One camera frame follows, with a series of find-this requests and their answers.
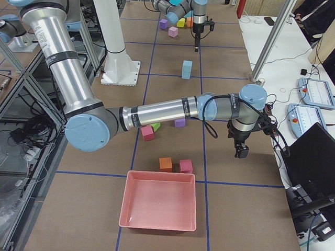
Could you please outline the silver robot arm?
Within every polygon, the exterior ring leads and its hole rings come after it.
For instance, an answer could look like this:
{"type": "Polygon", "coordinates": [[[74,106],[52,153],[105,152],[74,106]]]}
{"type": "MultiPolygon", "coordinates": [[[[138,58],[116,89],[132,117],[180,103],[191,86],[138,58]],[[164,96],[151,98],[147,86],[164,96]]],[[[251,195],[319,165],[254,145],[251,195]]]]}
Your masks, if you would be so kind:
{"type": "Polygon", "coordinates": [[[193,27],[194,33],[194,50],[198,52],[202,33],[206,26],[209,26],[209,32],[212,32],[215,27],[215,22],[209,19],[206,15],[207,1],[206,0],[184,0],[177,5],[171,4],[169,1],[154,0],[151,1],[155,10],[165,14],[168,21],[174,25],[184,17],[187,13],[193,12],[193,27]]]}
{"type": "Polygon", "coordinates": [[[66,103],[66,138],[78,150],[97,151],[112,137],[131,128],[182,118],[197,118],[204,124],[228,120],[228,136],[234,140],[237,158],[247,156],[245,141],[252,132],[274,134],[276,126],[263,112],[267,93],[256,84],[245,85],[237,94],[203,94],[131,108],[105,108],[91,90],[69,35],[70,31],[81,28],[80,2],[11,1],[11,4],[37,37],[66,103]]]}

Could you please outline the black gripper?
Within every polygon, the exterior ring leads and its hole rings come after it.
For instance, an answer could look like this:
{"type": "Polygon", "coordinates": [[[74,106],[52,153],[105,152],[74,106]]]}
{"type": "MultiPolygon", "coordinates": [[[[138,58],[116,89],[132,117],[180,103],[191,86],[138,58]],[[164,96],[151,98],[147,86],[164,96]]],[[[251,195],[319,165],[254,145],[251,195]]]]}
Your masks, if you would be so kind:
{"type": "Polygon", "coordinates": [[[245,141],[252,132],[263,131],[266,135],[273,132],[273,126],[262,118],[254,123],[244,123],[236,120],[229,120],[227,123],[228,138],[234,139],[236,149],[235,158],[246,158],[249,153],[249,147],[245,141]]]}
{"type": "Polygon", "coordinates": [[[207,36],[210,32],[213,32],[215,28],[215,22],[212,19],[206,19],[200,24],[193,23],[193,33],[194,38],[194,51],[198,52],[199,50],[199,37],[204,32],[205,26],[209,26],[209,32],[205,35],[207,36]]]}

